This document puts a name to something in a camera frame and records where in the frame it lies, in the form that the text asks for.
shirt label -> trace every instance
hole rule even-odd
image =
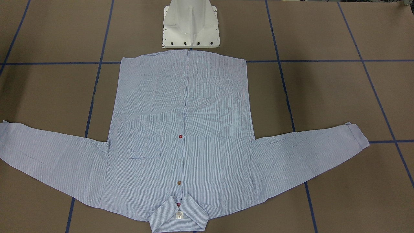
[[[184,213],[181,210],[176,213],[176,219],[184,219]]]

shirt sleeve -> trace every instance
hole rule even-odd
[[[107,142],[3,122],[0,158],[89,206],[99,205],[106,180]]]
[[[251,143],[251,172],[258,203],[352,158],[369,142],[355,124],[287,133]]]

shirt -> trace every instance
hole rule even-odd
[[[246,67],[204,51],[123,58],[107,142],[3,122],[0,158],[153,232],[203,231],[369,145],[350,123],[255,139]]]

white metal bracket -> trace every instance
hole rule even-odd
[[[217,8],[210,0],[172,0],[164,8],[163,48],[216,48]]]

shirt collar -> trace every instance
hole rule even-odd
[[[178,210],[181,210],[186,219],[175,219]],[[208,214],[195,202],[190,195],[185,195],[181,201],[180,208],[173,197],[169,197],[149,217],[152,232],[165,231],[204,231]]]

